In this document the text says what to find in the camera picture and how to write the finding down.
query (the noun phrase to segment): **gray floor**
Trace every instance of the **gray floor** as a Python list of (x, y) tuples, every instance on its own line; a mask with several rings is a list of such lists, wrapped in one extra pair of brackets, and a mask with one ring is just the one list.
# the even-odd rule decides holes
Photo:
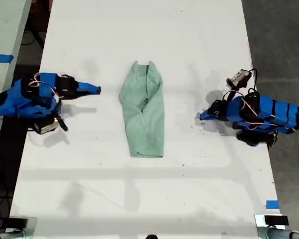
[[(299, 106), (299, 0), (242, 0), (261, 94)], [(281, 212), (299, 231), (299, 131), (269, 151)]]

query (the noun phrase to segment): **blue tape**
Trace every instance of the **blue tape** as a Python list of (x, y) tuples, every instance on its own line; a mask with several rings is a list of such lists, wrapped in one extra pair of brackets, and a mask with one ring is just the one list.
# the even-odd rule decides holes
[(279, 202), (277, 200), (267, 200), (266, 209), (279, 209)]
[(0, 63), (10, 63), (13, 58), (12, 55), (0, 55)]

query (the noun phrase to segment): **white wire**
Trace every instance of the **white wire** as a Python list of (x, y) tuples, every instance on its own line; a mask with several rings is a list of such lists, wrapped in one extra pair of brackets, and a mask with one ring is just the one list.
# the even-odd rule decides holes
[(48, 84), (48, 83), (46, 83), (46, 82), (43, 82), (43, 81), (38, 81), (37, 80), (37, 76), (38, 75), (40, 75), (40, 73), (39, 72), (37, 72), (37, 73), (35, 73), (34, 74), (34, 80), (33, 81), (31, 81), (28, 85), (29, 86), (31, 86), (31, 87), (40, 87), (40, 83), (42, 83), (42, 84), (46, 84), (50, 89), (51, 89), (51, 91), (56, 95), (56, 97), (58, 97), (58, 98), (60, 98), (59, 97), (59, 95), (58, 95), (58, 93)]
[(238, 91), (234, 91), (234, 90), (230, 90), (230, 91), (227, 91), (226, 92), (226, 94), (224, 94), (224, 96), (223, 96), (223, 99), (225, 98), (225, 96), (229, 93), (229, 92), (236, 92), (236, 93), (238, 93), (238, 94), (240, 94), (240, 95), (242, 95), (242, 101), (248, 106), (248, 108), (253, 112), (253, 114), (255, 115), (255, 116), (258, 116), (258, 114), (256, 113), (256, 111), (250, 106), (250, 104), (248, 104), (247, 102), (246, 102), (246, 100), (245, 100), (245, 96), (242, 94), (242, 93), (240, 93), (240, 92), (238, 92)]
[[(223, 99), (225, 98), (225, 96), (229, 93), (229, 92), (236, 92), (236, 93), (238, 93), (238, 94), (240, 94), (240, 95), (242, 95), (242, 101), (244, 102), (244, 105), (243, 105), (243, 107), (241, 108), (241, 110), (245, 107), (245, 105), (247, 105), (248, 106), (248, 108), (254, 113), (254, 115), (255, 116), (258, 116), (258, 114), (254, 111), (254, 109), (250, 106), (250, 104), (248, 104), (247, 102), (246, 102), (246, 99), (245, 99), (245, 96), (242, 94), (242, 93), (240, 93), (240, 92), (238, 92), (238, 91), (234, 91), (234, 90), (230, 90), (230, 91), (227, 91), (225, 94), (224, 94), (224, 96), (223, 96)], [(263, 125), (264, 123), (260, 123), (260, 122), (247, 122), (247, 121), (245, 121), (245, 123), (248, 123), (248, 124), (251, 124), (251, 125)], [(277, 125), (277, 124), (274, 124), (274, 123), (271, 123), (270, 124), (271, 126), (276, 126), (276, 127), (279, 127), (279, 125)]]

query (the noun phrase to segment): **mint green fabric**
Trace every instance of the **mint green fabric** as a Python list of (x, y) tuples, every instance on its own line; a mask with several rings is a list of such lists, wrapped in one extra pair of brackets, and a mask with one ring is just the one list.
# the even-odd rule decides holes
[(134, 62), (119, 98), (132, 157), (163, 157), (163, 81), (153, 62)]

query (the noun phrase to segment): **white table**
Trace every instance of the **white table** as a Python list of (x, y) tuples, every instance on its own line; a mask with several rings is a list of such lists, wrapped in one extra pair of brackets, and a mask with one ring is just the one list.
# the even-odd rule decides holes
[[(135, 60), (163, 76), (164, 158), (129, 155), (118, 94)], [(239, 0), (54, 0), (41, 72), (102, 93), (65, 102), (68, 132), (27, 135), (11, 216), (36, 217), (35, 238), (257, 238), (254, 214), (279, 212), (266, 146), (195, 122), (240, 69)]]
[(0, 63), (0, 92), (11, 86), (30, 6), (31, 0), (0, 0), (0, 54), (14, 56), (10, 64)]

